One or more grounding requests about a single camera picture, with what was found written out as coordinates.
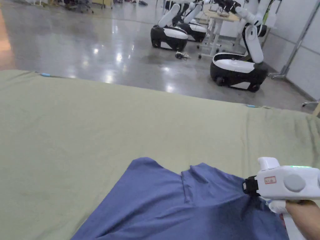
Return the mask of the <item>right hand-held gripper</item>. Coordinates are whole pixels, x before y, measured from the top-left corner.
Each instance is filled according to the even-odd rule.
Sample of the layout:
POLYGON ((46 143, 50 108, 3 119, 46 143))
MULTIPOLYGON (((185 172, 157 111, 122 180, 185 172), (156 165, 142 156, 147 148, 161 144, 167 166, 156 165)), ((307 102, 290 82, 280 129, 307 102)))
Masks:
POLYGON ((285 209, 286 201, 298 203, 302 200, 319 199, 319 169, 308 166, 281 166, 273 157, 260 157, 258 162, 260 170, 255 176, 244 180, 243 192, 264 199, 271 212, 283 215, 290 240, 304 240, 305 237, 285 209))

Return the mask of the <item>person's right hand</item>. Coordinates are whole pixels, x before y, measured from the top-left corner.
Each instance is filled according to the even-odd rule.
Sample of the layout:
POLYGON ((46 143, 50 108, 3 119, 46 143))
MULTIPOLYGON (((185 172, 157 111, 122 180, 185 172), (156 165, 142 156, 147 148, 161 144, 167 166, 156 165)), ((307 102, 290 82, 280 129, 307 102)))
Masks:
POLYGON ((320 208, 314 201, 286 201, 286 210, 306 240, 320 239, 320 208))

